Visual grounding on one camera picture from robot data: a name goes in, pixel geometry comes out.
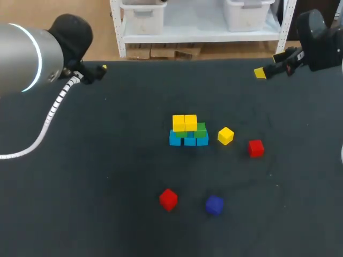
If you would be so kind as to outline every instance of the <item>red cube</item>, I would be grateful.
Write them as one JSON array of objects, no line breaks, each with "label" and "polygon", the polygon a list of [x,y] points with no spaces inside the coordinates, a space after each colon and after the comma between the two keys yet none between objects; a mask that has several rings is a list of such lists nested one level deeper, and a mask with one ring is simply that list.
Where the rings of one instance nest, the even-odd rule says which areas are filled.
[{"label": "red cube", "polygon": [[177,204],[177,194],[172,190],[166,189],[160,195],[160,205],[162,205],[167,211],[171,211]]},{"label": "red cube", "polygon": [[264,153],[264,147],[261,140],[254,140],[249,142],[248,152],[251,158],[262,157]]}]

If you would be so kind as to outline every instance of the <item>yellow cube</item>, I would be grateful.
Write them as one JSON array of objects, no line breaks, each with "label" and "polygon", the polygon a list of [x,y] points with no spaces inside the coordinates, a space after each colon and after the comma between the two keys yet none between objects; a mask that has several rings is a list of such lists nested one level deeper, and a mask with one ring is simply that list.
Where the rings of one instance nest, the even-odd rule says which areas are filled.
[{"label": "yellow cube", "polygon": [[219,131],[218,141],[221,142],[223,145],[227,145],[232,140],[234,140],[234,132],[228,127],[225,127],[221,131]]},{"label": "yellow cube", "polygon": [[182,132],[184,128],[184,115],[173,115],[173,131]]},{"label": "yellow cube", "polygon": [[185,115],[184,122],[186,124],[185,131],[197,131],[198,120],[196,115]]}]

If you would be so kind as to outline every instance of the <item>black mat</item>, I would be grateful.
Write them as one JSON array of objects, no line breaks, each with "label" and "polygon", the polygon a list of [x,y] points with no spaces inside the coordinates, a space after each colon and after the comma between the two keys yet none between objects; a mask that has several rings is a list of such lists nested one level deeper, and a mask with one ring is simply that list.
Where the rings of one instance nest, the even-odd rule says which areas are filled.
[{"label": "black mat", "polygon": [[[117,62],[75,86],[37,150],[0,161],[0,256],[341,257],[342,70],[256,80],[267,62]],[[34,141],[61,88],[1,98],[1,153]],[[197,114],[210,146],[170,147],[173,114]],[[248,158],[252,139],[264,158]]]}]

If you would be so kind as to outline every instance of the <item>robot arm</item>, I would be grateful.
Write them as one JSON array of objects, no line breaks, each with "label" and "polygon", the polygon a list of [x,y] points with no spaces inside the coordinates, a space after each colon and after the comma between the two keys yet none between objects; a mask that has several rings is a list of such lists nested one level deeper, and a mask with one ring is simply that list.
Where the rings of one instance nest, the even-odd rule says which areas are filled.
[{"label": "robot arm", "polygon": [[47,31],[0,24],[0,96],[71,77],[74,71],[88,84],[102,79],[105,69],[92,71],[81,61],[92,41],[90,25],[71,14],[59,16]]}]

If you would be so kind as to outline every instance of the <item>green cube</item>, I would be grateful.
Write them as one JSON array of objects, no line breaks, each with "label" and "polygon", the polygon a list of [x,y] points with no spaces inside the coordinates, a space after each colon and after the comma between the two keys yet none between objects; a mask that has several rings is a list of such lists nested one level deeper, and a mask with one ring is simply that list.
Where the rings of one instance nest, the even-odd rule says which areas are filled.
[{"label": "green cube", "polygon": [[205,123],[198,123],[198,130],[194,131],[195,138],[204,138],[206,137],[206,126]]},{"label": "green cube", "polygon": [[187,131],[182,132],[175,132],[177,138],[186,138],[187,137]]}]

